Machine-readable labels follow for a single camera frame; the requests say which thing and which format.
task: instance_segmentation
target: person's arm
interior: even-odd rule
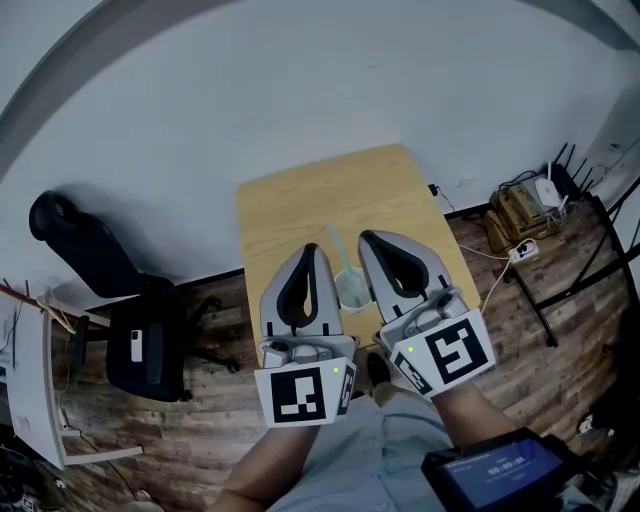
[[[468,382],[434,396],[433,404],[456,446],[479,443],[517,428],[507,415]]]
[[[267,510],[300,479],[319,429],[289,427],[269,430],[233,469],[213,511]]]

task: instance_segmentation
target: chair wheel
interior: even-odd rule
[[[586,434],[593,429],[593,414],[585,414],[578,423],[577,430],[579,434]]]
[[[240,365],[238,364],[238,361],[236,361],[235,359],[228,360],[225,366],[227,367],[227,371],[231,375],[233,375],[234,373],[238,373],[240,371]]]

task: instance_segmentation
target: gray shirt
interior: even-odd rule
[[[320,429],[302,478],[269,510],[443,511],[420,466],[427,452],[450,447],[437,412],[417,395],[397,394],[382,408],[360,397],[345,419]]]

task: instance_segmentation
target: screen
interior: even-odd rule
[[[472,505],[481,508],[524,489],[562,465],[534,439],[522,439],[442,467]]]

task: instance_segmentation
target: chair backrest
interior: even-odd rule
[[[50,191],[41,194],[29,212],[29,228],[100,297],[145,291],[143,276],[109,228],[96,217],[79,212],[68,199]]]

